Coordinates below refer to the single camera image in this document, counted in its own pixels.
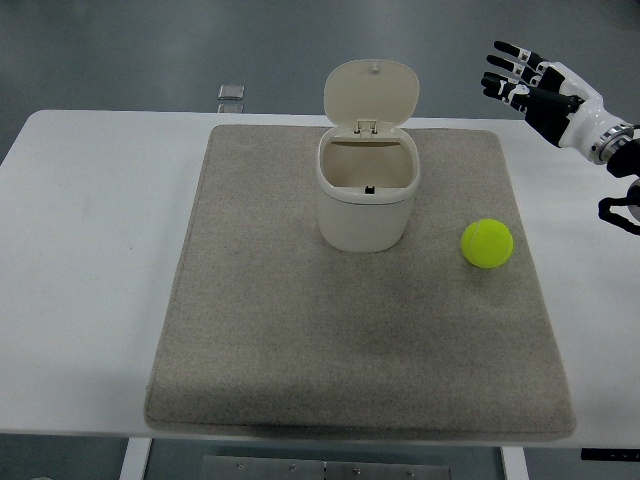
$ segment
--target trash bin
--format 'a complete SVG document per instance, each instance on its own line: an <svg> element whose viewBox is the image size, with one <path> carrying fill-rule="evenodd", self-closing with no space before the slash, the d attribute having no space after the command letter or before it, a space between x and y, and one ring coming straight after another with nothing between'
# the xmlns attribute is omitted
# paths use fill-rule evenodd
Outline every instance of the trash bin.
<svg viewBox="0 0 640 480"><path fill-rule="evenodd" d="M418 77L388 60L356 60L336 68L324 109L336 125L316 158L318 224L322 236L347 252L379 252L407 226L420 181L412 138L398 128L415 109Z"/></svg>

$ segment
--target yellow tennis ball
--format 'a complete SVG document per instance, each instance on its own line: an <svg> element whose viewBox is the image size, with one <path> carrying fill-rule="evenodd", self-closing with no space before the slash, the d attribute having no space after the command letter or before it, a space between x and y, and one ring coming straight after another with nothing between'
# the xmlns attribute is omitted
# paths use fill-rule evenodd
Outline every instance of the yellow tennis ball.
<svg viewBox="0 0 640 480"><path fill-rule="evenodd" d="M513 236L507 226L492 218L473 222L462 234L462 254L480 268L503 265L513 252Z"/></svg>

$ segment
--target open lid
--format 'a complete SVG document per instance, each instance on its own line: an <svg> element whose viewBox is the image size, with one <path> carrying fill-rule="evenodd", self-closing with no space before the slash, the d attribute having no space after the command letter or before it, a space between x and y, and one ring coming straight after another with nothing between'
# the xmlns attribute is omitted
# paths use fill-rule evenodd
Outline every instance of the open lid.
<svg viewBox="0 0 640 480"><path fill-rule="evenodd" d="M324 86L324 111L335 125L358 120L379 126L406 122L416 108L420 83L406 65L390 60L355 60L336 68Z"/></svg>

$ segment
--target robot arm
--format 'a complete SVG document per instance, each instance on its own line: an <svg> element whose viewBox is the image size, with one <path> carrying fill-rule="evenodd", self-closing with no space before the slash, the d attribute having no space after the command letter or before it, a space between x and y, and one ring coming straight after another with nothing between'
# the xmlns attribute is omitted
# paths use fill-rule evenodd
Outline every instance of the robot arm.
<svg viewBox="0 0 640 480"><path fill-rule="evenodd" d="M575 148L589 161L606 164L615 177L640 176L640 139L633 139L638 126L607 112L602 96L561 63L505 42L494 46L515 61L487 57L489 63L511 76L485 72L482 85L486 96L524 113L525 121L552 145ZM601 201L600 218L640 235L640 225L610 212L611 206L621 204L629 205L640 220L639 182L632 185L626 198Z"/></svg>

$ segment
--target lid hinge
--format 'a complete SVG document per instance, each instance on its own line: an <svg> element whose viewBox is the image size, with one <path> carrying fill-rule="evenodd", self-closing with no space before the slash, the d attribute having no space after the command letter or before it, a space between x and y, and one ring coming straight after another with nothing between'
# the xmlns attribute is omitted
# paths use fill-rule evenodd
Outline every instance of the lid hinge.
<svg viewBox="0 0 640 480"><path fill-rule="evenodd" d="M356 122L356 129L353 133L360 135L360 138L371 138L372 135L376 135L378 133L378 121L358 120Z"/></svg>

